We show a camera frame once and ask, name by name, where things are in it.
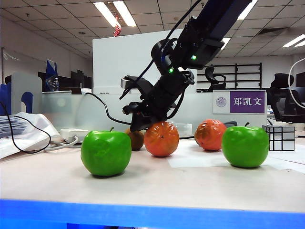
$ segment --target robotic arm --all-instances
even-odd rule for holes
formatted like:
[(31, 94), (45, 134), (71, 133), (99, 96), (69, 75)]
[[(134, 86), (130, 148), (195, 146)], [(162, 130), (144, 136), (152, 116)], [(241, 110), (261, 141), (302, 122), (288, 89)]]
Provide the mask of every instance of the robotic arm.
[[(224, 45), (223, 37), (251, 1), (209, 0), (197, 18), (191, 17), (178, 39), (156, 43), (151, 56), (161, 77), (155, 85), (143, 78), (134, 83), (136, 77), (125, 76), (125, 87), (134, 85), (142, 99), (123, 108), (125, 114), (132, 113), (131, 131), (146, 129), (175, 115), (185, 89), (195, 83), (187, 68), (203, 69), (215, 57)], [(176, 106), (174, 102), (180, 95)], [(173, 107), (173, 113), (167, 116)]]

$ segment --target red object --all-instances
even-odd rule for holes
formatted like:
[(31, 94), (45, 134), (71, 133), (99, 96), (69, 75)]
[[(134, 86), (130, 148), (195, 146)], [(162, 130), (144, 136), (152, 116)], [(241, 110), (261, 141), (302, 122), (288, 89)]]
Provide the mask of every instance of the red object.
[(115, 25), (115, 28), (114, 28), (114, 31), (113, 31), (113, 35), (114, 35), (115, 37), (118, 37), (118, 36), (120, 35), (120, 33), (121, 33), (121, 28), (120, 28), (120, 26)]
[(179, 133), (169, 122), (158, 122), (147, 129), (144, 144), (148, 152), (154, 156), (165, 157), (178, 147)]
[(226, 129), (227, 127), (222, 122), (215, 119), (206, 119), (197, 127), (194, 138), (203, 149), (217, 151), (221, 149), (221, 142)]

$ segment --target blue table edge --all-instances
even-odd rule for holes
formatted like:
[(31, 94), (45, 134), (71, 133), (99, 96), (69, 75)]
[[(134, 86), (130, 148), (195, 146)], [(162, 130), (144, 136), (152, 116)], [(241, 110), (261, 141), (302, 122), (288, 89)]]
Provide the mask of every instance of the blue table edge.
[(0, 219), (149, 228), (304, 229), (305, 212), (0, 199)]

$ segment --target paper stack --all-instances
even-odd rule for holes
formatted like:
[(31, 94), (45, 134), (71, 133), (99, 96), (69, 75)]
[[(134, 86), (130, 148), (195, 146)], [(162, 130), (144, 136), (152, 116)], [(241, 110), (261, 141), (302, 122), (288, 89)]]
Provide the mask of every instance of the paper stack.
[[(10, 117), (13, 134), (19, 135), (26, 128), (26, 122), (17, 117)], [(6, 116), (0, 116), (0, 138), (11, 136), (10, 123)]]

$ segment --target ceiling light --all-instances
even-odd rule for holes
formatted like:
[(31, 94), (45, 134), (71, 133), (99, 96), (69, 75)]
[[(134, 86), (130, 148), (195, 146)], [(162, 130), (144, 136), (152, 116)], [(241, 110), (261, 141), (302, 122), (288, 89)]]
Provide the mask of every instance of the ceiling light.
[(297, 38), (295, 38), (292, 41), (288, 42), (286, 45), (283, 46), (283, 48), (290, 47), (291, 45), (294, 45), (295, 43), (299, 42), (300, 40), (302, 40), (304, 38), (305, 38), (305, 35), (302, 34), (301, 36), (298, 36)]
[(257, 0), (252, 0), (252, 2), (244, 9), (244, 11), (237, 18), (238, 20), (243, 20), (246, 18), (248, 13), (252, 10), (253, 6), (257, 3)]
[(302, 42), (298, 43), (295, 47), (301, 47), (303, 45), (305, 45), (305, 41), (302, 41)]
[(223, 45), (223, 47), (221, 47), (221, 50), (225, 48), (225, 46), (227, 45), (227, 43), (229, 42), (230, 39), (231, 39), (231, 37), (224, 37), (223, 38), (224, 45)]
[(132, 15), (129, 13), (123, 1), (113, 1), (113, 4), (128, 26), (136, 26)]
[(102, 13), (104, 18), (109, 22), (112, 27), (115, 27), (115, 25), (121, 26), (103, 2), (94, 2), (93, 4)]

